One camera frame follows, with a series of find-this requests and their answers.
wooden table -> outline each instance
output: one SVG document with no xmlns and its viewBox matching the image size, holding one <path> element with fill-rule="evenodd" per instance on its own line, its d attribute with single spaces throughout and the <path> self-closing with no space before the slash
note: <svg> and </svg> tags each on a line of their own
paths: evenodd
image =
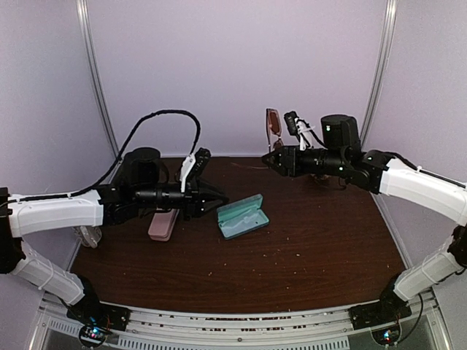
<svg viewBox="0 0 467 350">
<path fill-rule="evenodd" d="M 213 158 L 203 177 L 231 201 L 261 193 L 269 226 L 226 241 L 212 212 L 179 219 L 163 243 L 147 234 L 151 217 L 133 219 L 104 227 L 99 248 L 81 248 L 72 271 L 104 301 L 170 311 L 298 311 L 377 299 L 404 265 L 369 193 L 261 167 L 257 158 Z"/>
</svg>

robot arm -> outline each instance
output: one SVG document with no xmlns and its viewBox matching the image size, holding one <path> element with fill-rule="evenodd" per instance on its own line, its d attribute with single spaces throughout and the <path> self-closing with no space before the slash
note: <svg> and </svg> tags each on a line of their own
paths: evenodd
<svg viewBox="0 0 467 350">
<path fill-rule="evenodd" d="M 433 254 L 392 279 L 372 308 L 351 309 L 355 329 L 390 322 L 407 311 L 408 300 L 467 266 L 466 185 L 416 167 L 396 153 L 362 152 L 353 117 L 330 115 L 321 124 L 325 148 L 284 146 L 264 155 L 263 162 L 283 176 L 338 176 L 374 194 L 420 204 L 458 224 Z"/>
<path fill-rule="evenodd" d="M 100 327 L 115 310 L 105 309 L 91 283 L 64 271 L 41 256 L 22 237 L 29 233 L 67 227 L 93 232 L 138 217 L 141 210 L 181 209 L 184 218 L 201 217 L 228 201 L 225 194 L 199 176 L 210 159 L 207 149 L 189 155 L 180 182 L 168 182 L 169 172 L 160 152 L 140 148 L 129 152 L 109 184 L 81 195 L 24 197 L 0 189 L 0 273 L 22 277 L 39 289 L 57 295 L 84 324 Z M 159 179 L 160 172 L 165 180 Z"/>
</svg>

sunglasses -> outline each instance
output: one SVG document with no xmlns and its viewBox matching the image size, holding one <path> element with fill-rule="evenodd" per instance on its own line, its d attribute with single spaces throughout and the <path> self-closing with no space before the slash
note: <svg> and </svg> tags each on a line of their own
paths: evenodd
<svg viewBox="0 0 467 350">
<path fill-rule="evenodd" d="M 272 149 L 276 150 L 284 146 L 281 139 L 282 128 L 280 125 L 280 117 L 277 109 L 267 108 L 266 109 L 266 135 L 268 137 L 268 147 L 271 151 L 271 135 L 277 136 L 277 140 L 273 143 Z"/>
</svg>

light purple wall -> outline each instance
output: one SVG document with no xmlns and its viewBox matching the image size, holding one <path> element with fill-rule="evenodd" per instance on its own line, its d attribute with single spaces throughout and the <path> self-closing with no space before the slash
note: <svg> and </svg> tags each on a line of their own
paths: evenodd
<svg viewBox="0 0 467 350">
<path fill-rule="evenodd" d="M 395 38 L 366 149 L 390 149 L 467 181 L 467 2 L 400 1 Z M 385 198 L 413 263 L 454 224 L 412 203 Z M 466 348 L 467 275 L 436 288 L 455 348 Z"/>
<path fill-rule="evenodd" d="M 196 114 L 200 145 L 216 155 L 264 154 L 266 107 L 318 126 L 332 113 L 362 121 L 386 1 L 89 2 L 120 144 L 137 118 L 162 108 Z M 186 155 L 193 132 L 190 121 L 166 117 L 148 122 L 132 147 Z"/>
<path fill-rule="evenodd" d="M 0 2 L 0 185 L 54 193 L 90 184 L 112 153 L 92 94 L 75 1 Z M 71 230 L 26 240 L 59 265 Z M 41 292 L 0 276 L 0 349 L 25 348 Z"/>
</svg>

sunglasses lens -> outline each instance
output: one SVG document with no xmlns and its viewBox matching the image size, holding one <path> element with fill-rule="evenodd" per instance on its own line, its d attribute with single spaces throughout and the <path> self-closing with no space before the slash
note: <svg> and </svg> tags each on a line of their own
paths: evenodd
<svg viewBox="0 0 467 350">
<path fill-rule="evenodd" d="M 268 118 L 269 129 L 274 135 L 280 134 L 280 118 L 279 112 L 276 109 L 268 108 L 266 110 L 266 116 Z"/>
</svg>

